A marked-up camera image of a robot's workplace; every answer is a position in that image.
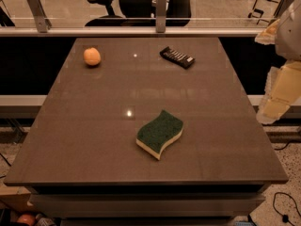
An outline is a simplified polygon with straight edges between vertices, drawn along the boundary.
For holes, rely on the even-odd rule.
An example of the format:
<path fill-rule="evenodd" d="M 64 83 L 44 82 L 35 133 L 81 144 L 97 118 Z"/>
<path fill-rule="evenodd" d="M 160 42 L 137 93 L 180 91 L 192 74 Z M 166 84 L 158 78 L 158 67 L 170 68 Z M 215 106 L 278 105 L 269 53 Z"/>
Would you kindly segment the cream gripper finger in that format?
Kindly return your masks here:
<path fill-rule="evenodd" d="M 301 97 L 301 62 L 288 60 L 280 68 L 272 67 L 256 119 L 261 124 L 278 121 Z"/>
<path fill-rule="evenodd" d="M 276 42 L 276 33 L 280 19 L 269 24 L 261 33 L 259 33 L 255 42 L 263 45 L 274 44 Z"/>

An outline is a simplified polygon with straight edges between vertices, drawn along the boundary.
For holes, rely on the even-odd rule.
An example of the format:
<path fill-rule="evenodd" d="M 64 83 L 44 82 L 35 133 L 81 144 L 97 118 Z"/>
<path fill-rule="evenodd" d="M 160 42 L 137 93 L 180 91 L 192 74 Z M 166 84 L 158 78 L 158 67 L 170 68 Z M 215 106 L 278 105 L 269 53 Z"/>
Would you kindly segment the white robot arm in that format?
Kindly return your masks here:
<path fill-rule="evenodd" d="M 279 19 L 272 22 L 255 38 L 255 42 L 276 46 L 286 62 L 271 67 L 266 77 L 265 94 L 259 104 L 257 121 L 272 124 L 279 120 L 301 97 L 301 4 L 292 2 Z"/>

